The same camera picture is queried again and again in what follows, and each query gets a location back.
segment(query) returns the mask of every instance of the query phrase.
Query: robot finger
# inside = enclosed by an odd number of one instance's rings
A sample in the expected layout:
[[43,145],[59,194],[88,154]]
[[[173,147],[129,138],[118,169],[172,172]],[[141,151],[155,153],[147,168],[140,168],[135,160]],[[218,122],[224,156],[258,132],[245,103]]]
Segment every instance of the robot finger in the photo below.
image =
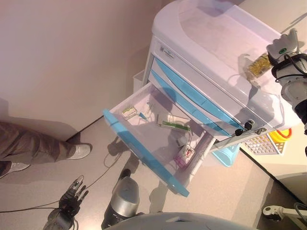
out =
[[83,187],[80,189],[79,192],[76,193],[75,198],[79,198],[79,196],[81,195],[81,193],[84,191],[84,189],[86,189],[86,185],[83,185]]
[[85,191],[85,193],[81,196],[81,198],[78,200],[78,205],[80,205],[82,203],[82,201],[84,200],[84,198],[86,197],[86,195],[88,194],[88,190]]
[[81,175],[79,176],[70,186],[70,188],[72,188],[73,190],[78,190],[78,188],[82,185],[83,183],[83,179],[84,179],[84,176]]

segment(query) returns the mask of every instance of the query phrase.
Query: yellow object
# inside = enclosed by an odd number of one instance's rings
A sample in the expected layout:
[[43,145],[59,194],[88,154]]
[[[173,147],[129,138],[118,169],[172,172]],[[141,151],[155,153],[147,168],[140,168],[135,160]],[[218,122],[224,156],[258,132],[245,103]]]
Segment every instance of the yellow object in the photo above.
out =
[[248,67],[248,70],[253,74],[255,78],[262,76],[266,71],[271,68],[268,53],[262,54]]
[[284,143],[287,140],[291,139],[292,130],[286,129],[284,131],[275,130],[269,133],[270,137],[275,143]]

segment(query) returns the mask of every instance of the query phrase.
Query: white sneaker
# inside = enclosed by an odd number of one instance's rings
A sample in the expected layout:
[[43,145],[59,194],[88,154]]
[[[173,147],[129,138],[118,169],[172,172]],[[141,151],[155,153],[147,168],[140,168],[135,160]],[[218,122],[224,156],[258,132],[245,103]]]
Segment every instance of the white sneaker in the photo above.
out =
[[6,175],[9,174],[9,173],[24,170],[24,169],[28,168],[29,166],[30,166],[29,164],[14,163],[14,162],[12,162],[12,165],[11,165],[10,170],[8,170],[8,172],[5,173],[4,175],[0,176],[0,179],[1,179],[2,177],[6,176]]
[[74,159],[74,160],[81,159],[83,157],[86,157],[91,152],[91,146],[87,144],[75,145],[75,147],[76,147],[75,153],[68,159]]

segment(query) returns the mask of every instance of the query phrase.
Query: gray trousers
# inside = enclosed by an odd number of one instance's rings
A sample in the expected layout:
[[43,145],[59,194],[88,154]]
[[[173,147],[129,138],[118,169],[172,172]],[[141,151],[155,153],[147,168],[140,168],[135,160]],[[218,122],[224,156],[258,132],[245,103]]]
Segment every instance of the gray trousers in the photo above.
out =
[[40,164],[71,157],[74,145],[11,123],[0,122],[0,161]]

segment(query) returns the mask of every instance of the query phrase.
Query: blue drawer handle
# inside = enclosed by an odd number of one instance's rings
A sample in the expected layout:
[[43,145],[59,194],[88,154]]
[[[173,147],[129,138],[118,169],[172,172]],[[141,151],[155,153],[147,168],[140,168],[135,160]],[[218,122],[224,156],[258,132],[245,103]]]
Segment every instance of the blue drawer handle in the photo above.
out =
[[206,126],[220,132],[223,135],[230,136],[225,130],[221,129],[216,123],[210,120],[205,114],[200,112],[195,106],[188,102],[183,96],[176,92],[170,85],[168,85],[155,71],[151,70],[154,78],[161,85],[167,95],[176,103],[178,103],[183,109],[200,120]]
[[166,76],[171,80],[171,82],[195,104],[197,104],[199,107],[206,110],[213,116],[219,118],[220,120],[234,126],[235,128],[242,129],[240,124],[233,120],[228,114],[223,112],[218,106],[211,102],[207,97],[202,95],[198,90],[196,90],[193,86],[187,83],[184,79],[182,79],[162,61],[157,58],[155,58],[155,61],[158,63],[158,66],[162,69]]
[[118,121],[116,117],[110,113],[110,111],[105,109],[103,110],[103,114],[106,121],[121,140],[131,148],[147,167],[165,181],[170,186],[170,189],[175,189],[185,197],[189,195],[189,191]]

